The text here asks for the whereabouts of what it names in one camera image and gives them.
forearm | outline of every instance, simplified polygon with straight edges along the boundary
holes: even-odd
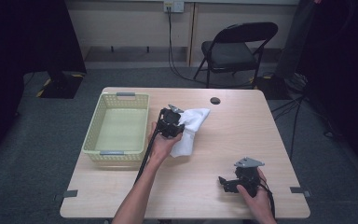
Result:
[[[159,164],[149,162],[141,177],[118,208],[112,224],[142,223]]]

towel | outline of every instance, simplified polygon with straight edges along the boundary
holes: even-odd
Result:
[[[189,156],[193,152],[194,136],[199,130],[203,121],[209,115],[210,109],[188,109],[183,113],[180,113],[181,118],[179,124],[185,124],[185,130],[183,131],[182,139],[177,142],[171,151],[171,156]]]

small black circle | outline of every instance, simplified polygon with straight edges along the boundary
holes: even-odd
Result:
[[[217,97],[212,97],[212,98],[211,98],[211,103],[212,103],[213,105],[219,105],[219,104],[220,104],[220,99],[217,98]]]

light wooden tabletop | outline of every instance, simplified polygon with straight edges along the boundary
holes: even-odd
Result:
[[[183,110],[211,109],[196,133],[193,154],[169,157],[161,165],[145,218],[251,218],[240,194],[225,193],[218,182],[218,176],[235,179],[234,163],[244,157],[266,164],[261,170],[273,193],[277,218],[310,215],[304,195],[290,190],[299,184],[261,91],[148,88],[103,91],[148,93],[149,123],[157,121],[159,110],[168,104]],[[219,98],[220,105],[211,104],[212,97]],[[63,200],[61,215],[113,217],[137,173],[101,169],[80,152],[68,187],[77,190],[77,196]]]

hand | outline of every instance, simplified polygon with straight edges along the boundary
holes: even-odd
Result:
[[[156,130],[157,123],[152,123],[152,129],[150,130],[150,134],[148,136],[149,141],[153,135],[153,132]],[[179,142],[182,139],[182,133],[179,133],[174,138],[166,138],[162,136],[160,133],[157,134],[154,144],[152,147],[152,151],[150,153],[150,162],[155,162],[158,165],[161,165],[164,160],[170,155],[173,145]]]
[[[261,172],[259,168],[257,168],[257,171],[261,178],[260,184],[266,184],[267,179],[264,176],[263,172]],[[269,196],[265,189],[259,187],[257,189],[257,194],[254,198],[252,198],[252,196],[249,195],[248,191],[241,185],[237,186],[237,190],[240,192],[246,204],[249,206],[255,219],[260,224],[276,223],[271,212],[271,207],[269,205]]]

